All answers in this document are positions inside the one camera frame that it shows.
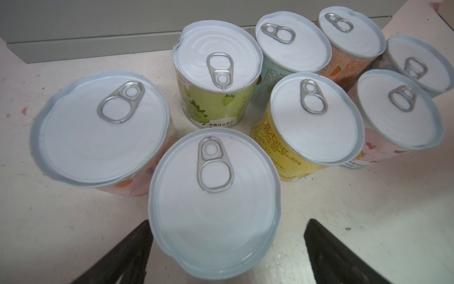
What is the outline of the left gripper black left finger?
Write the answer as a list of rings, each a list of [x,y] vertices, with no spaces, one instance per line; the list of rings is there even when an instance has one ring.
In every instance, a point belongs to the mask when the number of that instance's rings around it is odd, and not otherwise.
[[[143,221],[74,284],[142,284],[154,237],[149,221]]]

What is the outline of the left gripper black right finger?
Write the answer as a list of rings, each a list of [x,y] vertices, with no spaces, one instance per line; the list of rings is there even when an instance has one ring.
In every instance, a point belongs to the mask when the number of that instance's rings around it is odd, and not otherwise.
[[[315,219],[309,220],[305,243],[317,284],[388,284]]]

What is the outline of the yellow can pull tab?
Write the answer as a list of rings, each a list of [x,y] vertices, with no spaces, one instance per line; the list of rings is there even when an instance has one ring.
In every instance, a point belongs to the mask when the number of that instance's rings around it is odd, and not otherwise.
[[[268,154],[221,127],[181,138],[154,171],[148,201],[154,240],[188,274],[236,277],[267,254],[281,219],[281,185]]]

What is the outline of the pink can front left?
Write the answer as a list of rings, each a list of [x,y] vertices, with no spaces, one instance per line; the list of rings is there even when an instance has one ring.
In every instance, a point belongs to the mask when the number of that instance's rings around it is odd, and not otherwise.
[[[35,117],[31,155],[42,173],[79,188],[148,194],[158,162],[177,141],[162,91],[132,72],[84,76]]]

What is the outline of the yellow can centre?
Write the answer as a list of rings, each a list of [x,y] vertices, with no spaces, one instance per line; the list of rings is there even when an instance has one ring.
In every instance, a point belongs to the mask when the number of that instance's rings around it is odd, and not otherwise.
[[[358,107],[332,80],[293,73],[274,86],[250,136],[290,182],[356,158],[365,142]]]

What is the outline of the pink can fruit print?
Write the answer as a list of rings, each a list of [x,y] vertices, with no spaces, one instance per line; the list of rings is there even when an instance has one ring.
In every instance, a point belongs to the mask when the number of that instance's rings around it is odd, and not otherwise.
[[[343,164],[362,169],[410,151],[438,146],[445,129],[433,99],[418,84],[394,71],[363,73],[348,95],[361,112],[365,143]]]

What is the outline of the green can pull tab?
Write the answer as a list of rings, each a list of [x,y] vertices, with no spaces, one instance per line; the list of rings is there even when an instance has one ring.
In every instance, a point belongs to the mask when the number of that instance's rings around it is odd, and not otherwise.
[[[189,121],[205,129],[242,119],[264,59],[252,35],[228,22],[197,21],[183,29],[171,57]]]

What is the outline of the teal can far right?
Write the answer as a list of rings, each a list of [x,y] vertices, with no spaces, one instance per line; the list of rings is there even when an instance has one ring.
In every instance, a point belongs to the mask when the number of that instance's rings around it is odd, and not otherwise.
[[[435,98],[454,88],[454,67],[436,48],[410,35],[387,40],[386,51],[371,64],[372,69],[400,73]]]

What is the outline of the teal can pull tab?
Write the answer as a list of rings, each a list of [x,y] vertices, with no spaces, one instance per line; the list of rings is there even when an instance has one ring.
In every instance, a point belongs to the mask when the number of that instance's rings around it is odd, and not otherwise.
[[[264,55],[251,103],[266,107],[277,82],[293,73],[320,73],[332,59],[323,31],[307,18],[288,11],[263,16],[255,38]]]

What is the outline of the orange pink can pull tab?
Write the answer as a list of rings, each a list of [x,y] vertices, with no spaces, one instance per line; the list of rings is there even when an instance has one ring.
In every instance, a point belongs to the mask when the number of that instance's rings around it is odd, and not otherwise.
[[[386,39],[376,23],[350,8],[325,8],[316,25],[332,46],[332,59],[320,74],[345,91],[353,87],[359,75],[386,50]]]

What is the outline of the grey metal cabinet box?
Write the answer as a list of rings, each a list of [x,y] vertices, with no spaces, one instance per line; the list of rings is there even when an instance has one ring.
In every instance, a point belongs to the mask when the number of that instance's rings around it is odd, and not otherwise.
[[[264,15],[289,11],[314,21],[331,6],[384,27],[403,1],[2,1],[1,39],[26,63],[94,58],[168,50],[200,20],[253,33]]]

